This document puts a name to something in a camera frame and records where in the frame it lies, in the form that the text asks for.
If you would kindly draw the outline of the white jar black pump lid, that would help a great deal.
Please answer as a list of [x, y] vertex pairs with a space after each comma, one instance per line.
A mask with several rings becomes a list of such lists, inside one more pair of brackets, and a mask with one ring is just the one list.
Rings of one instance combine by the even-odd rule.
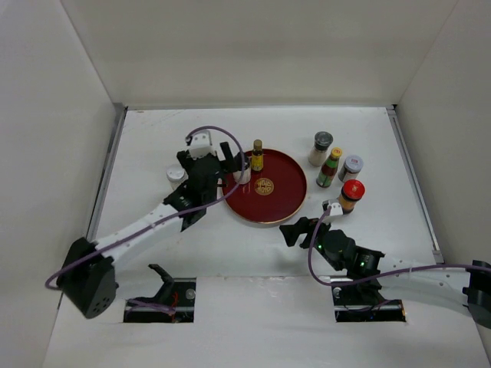
[[237, 153], [235, 156], [237, 170], [232, 174], [235, 182], [240, 185], [248, 184], [251, 180], [251, 161], [250, 158], [244, 154]]

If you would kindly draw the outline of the small yellow label bottle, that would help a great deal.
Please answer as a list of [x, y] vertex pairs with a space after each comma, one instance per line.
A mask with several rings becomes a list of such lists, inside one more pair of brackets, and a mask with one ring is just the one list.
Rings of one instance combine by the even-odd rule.
[[251, 170], [255, 173], [262, 171], [264, 167], [264, 153], [261, 140], [254, 140], [251, 155]]

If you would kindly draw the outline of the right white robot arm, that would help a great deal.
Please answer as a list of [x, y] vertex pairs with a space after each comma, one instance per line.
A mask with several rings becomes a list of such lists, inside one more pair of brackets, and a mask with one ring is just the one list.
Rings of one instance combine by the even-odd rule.
[[443, 307], [490, 326], [490, 265], [411, 263], [363, 248], [353, 238], [316, 218], [280, 226], [286, 245], [316, 251], [344, 277], [329, 280], [338, 322], [403, 321], [403, 301]]

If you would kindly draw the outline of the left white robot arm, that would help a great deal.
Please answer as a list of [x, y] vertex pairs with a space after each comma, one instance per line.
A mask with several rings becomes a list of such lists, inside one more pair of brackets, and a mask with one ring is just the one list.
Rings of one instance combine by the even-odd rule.
[[232, 155], [227, 142], [220, 148], [222, 159], [211, 144], [191, 143], [176, 155], [187, 179], [155, 209], [112, 235], [82, 237], [71, 245], [56, 285], [85, 318], [99, 316], [114, 301], [117, 271], [124, 264], [160, 239], [186, 231], [219, 202], [218, 188], [227, 185], [227, 175], [243, 171], [245, 160], [243, 153]]

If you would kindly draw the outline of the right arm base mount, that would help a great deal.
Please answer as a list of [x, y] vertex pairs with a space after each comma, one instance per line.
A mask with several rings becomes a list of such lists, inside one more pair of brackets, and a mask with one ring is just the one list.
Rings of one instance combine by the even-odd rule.
[[387, 299], [377, 281], [331, 288], [334, 317], [338, 323], [405, 322], [400, 299]]

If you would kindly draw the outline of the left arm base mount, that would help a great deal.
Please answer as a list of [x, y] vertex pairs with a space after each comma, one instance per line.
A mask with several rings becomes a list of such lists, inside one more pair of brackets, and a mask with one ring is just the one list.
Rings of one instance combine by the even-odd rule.
[[195, 278], [173, 278], [158, 264], [149, 264], [161, 280], [159, 290], [152, 297], [135, 297], [126, 301], [124, 323], [181, 324], [194, 321]]

